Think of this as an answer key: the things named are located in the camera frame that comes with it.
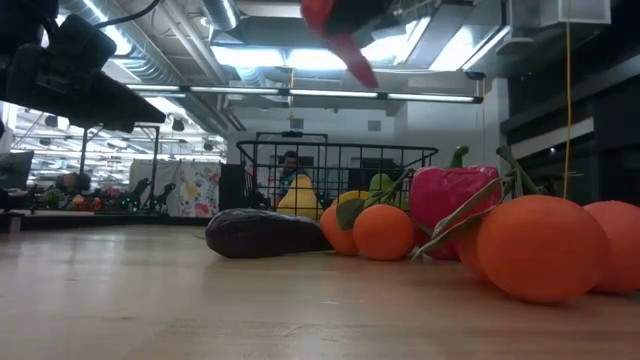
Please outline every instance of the red object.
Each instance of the red object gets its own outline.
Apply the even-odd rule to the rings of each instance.
[[[492,166],[472,166],[468,168],[444,169],[422,168],[416,171],[411,183],[409,199],[411,218],[430,230],[454,211],[460,208],[474,194],[482,190],[492,180],[500,177]],[[465,214],[459,222],[497,205],[502,199],[502,191],[497,189],[491,196]],[[424,231],[416,233],[416,246],[423,246],[430,238]],[[427,255],[438,260],[458,260],[458,241],[453,239],[445,246]]]
[[[320,36],[329,50],[347,65],[351,74],[370,89],[380,85],[369,61],[362,55],[351,34],[327,36],[326,26],[333,10],[333,0],[302,0],[300,13],[309,28]]]

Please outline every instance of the camera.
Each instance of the camera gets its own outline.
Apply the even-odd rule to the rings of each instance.
[[[115,42],[77,15],[58,28],[57,15],[57,0],[0,0],[0,100],[81,128],[131,133],[136,122],[164,123],[164,113],[101,70]]]

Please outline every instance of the eggplant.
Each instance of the eggplant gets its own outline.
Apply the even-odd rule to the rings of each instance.
[[[255,209],[217,214],[206,230],[207,246],[231,259],[257,259],[333,250],[313,220]]]

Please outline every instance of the fluorescent light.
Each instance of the fluorescent light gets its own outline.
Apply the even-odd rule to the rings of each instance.
[[[187,94],[184,93],[154,93],[154,92],[140,92],[138,93],[142,97],[146,98],[155,98],[155,97],[163,97],[163,98],[185,98]]]
[[[212,46],[211,50],[220,64],[234,67],[283,66],[284,58],[277,49],[226,48]]]
[[[464,65],[474,53],[473,33],[463,26],[431,64],[431,71],[455,71]]]
[[[292,96],[327,96],[327,97],[350,97],[350,98],[370,98],[378,97],[377,93],[363,91],[331,91],[331,90],[303,90],[291,89],[289,94]]]
[[[471,59],[469,59],[469,61],[467,61],[464,65],[462,65],[462,70],[467,71],[473,65],[475,65],[478,61],[480,61],[480,59],[482,59],[485,55],[487,55],[489,50],[493,49],[493,47],[496,46],[502,39],[504,39],[504,37],[507,36],[507,34],[509,34],[510,31],[511,31],[511,27],[505,26],[502,28],[502,30],[500,30],[498,34],[496,34],[496,36],[491,38],[489,42],[487,42],[486,44],[481,44],[482,47],[480,48],[480,50],[478,50],[476,54],[473,55]]]
[[[180,91],[180,86],[175,85],[142,85],[129,84],[127,87],[134,91]]]
[[[107,140],[107,144],[113,145],[115,147],[119,147],[121,149],[126,149],[127,148],[127,143],[122,141],[122,140],[109,139],[109,140]]]
[[[23,152],[25,150],[11,150],[11,152]],[[62,151],[62,150],[35,150],[37,155],[59,155],[67,157],[80,157],[80,152]],[[133,152],[101,152],[101,151],[87,151],[87,155],[95,156],[116,156],[123,159],[136,159],[136,160],[153,160],[153,154],[138,154]],[[169,160],[173,156],[176,159],[200,159],[210,161],[224,161],[219,155],[212,154],[158,154],[158,160]]]
[[[475,101],[473,96],[449,96],[449,95],[429,95],[429,94],[389,94],[389,100],[406,100],[406,101],[434,101],[434,102],[460,102],[472,103]]]
[[[155,141],[155,139],[150,139],[150,138],[123,138],[125,141],[132,141],[132,142],[150,142],[150,141]],[[161,143],[186,143],[186,140],[181,140],[181,139],[159,139],[158,140]]]
[[[347,65],[329,50],[296,49],[291,51],[287,66],[301,70],[345,70]]]
[[[165,114],[180,114],[186,116],[186,112],[183,108],[176,106],[170,100],[165,99],[164,97],[154,97],[154,98],[145,98],[147,102],[151,105],[155,106],[156,109],[162,111]]]
[[[418,45],[418,41],[420,41],[422,35],[424,35],[424,32],[427,30],[427,26],[429,26],[430,22],[431,17],[428,16],[407,25],[409,38],[396,56],[393,65],[404,64],[407,59],[409,59],[409,56],[411,56],[413,50],[415,50],[416,45]]]
[[[101,22],[109,20],[106,15],[100,11],[100,9],[91,1],[84,0],[84,3],[89,7],[93,13],[100,19]],[[120,32],[113,26],[107,26],[106,29],[103,30],[105,34],[107,34],[111,40],[115,41],[116,45],[118,45],[118,49],[116,50],[116,55],[126,55],[131,52],[132,46],[127,41],[127,39],[120,34]]]
[[[378,39],[362,49],[362,55],[369,61],[383,61],[393,58],[407,42],[407,35],[389,36]]]
[[[216,94],[278,95],[278,89],[269,89],[269,88],[193,86],[191,87],[191,91],[216,93]]]

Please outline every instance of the wooden table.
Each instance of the wooden table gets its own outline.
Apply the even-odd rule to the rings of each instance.
[[[640,359],[640,302],[512,301],[458,264],[231,261],[203,229],[0,238],[0,359]]]

